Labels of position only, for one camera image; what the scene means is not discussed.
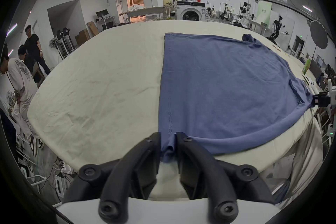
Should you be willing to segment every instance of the green sign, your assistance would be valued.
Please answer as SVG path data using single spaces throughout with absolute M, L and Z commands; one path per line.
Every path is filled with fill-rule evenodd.
M 257 12 L 257 21 L 263 22 L 267 26 L 270 23 L 272 3 L 259 1 L 258 2 L 258 12 Z

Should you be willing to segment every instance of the cardboard box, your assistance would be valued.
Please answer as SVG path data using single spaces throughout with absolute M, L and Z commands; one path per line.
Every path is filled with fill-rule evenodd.
M 98 30 L 97 26 L 95 25 L 95 23 L 93 21 L 88 22 L 87 25 L 89 26 L 89 28 L 90 28 L 90 30 L 91 30 L 91 32 L 93 33 L 94 36 L 99 34 L 99 30 Z
M 75 36 L 76 38 L 76 42 L 77 42 L 77 46 L 79 47 L 80 45 L 83 45 L 83 43 L 85 42 L 85 40 L 82 40 L 80 35 Z
M 89 31 L 87 29 L 79 32 L 79 35 L 75 36 L 77 45 L 80 46 L 90 39 Z
M 89 31 L 87 29 L 80 31 L 79 35 L 81 37 L 85 38 L 86 40 L 90 39 L 90 34 L 89 34 Z

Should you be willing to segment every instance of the t-shirt sleeve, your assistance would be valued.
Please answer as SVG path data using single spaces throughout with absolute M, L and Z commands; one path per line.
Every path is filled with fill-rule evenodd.
M 23 79 L 18 70 L 15 61 L 8 62 L 8 76 L 16 91 L 20 91 L 23 88 Z

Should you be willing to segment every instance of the washing machine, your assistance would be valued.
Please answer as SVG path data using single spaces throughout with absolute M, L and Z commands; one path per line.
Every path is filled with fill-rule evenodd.
M 176 2 L 177 20 L 205 21 L 205 11 L 205 3 L 190 1 Z

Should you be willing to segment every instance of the desk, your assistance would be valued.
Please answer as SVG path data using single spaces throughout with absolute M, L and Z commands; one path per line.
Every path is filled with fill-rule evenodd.
M 261 34 L 262 36 L 265 35 L 265 32 L 266 32 L 266 30 L 268 29 L 267 26 L 264 26 L 264 25 L 262 25 L 262 24 L 260 24 L 260 23 L 258 23 L 258 22 L 256 22 L 256 21 L 254 21 L 254 20 L 248 20 L 248 22 L 249 22 L 249 24 L 254 25 L 254 29 L 253 29 L 253 30 L 251 29 L 251 31 L 254 31 L 254 32 L 256 33 L 256 31 L 255 31 L 255 26 L 259 26 L 259 27 L 261 28 L 260 34 Z
M 106 29 L 107 29 L 107 26 L 106 26 L 106 22 L 109 22 L 109 21 L 112 21 L 113 22 L 113 24 L 114 24 L 114 26 L 116 25 L 116 21 L 115 21 L 115 19 L 114 19 L 114 16 L 109 16 L 109 17 L 106 17 L 106 18 L 104 18 L 103 17 L 103 19 L 99 19 L 98 21 L 96 21 L 98 24 L 105 24 L 105 27 L 106 27 Z

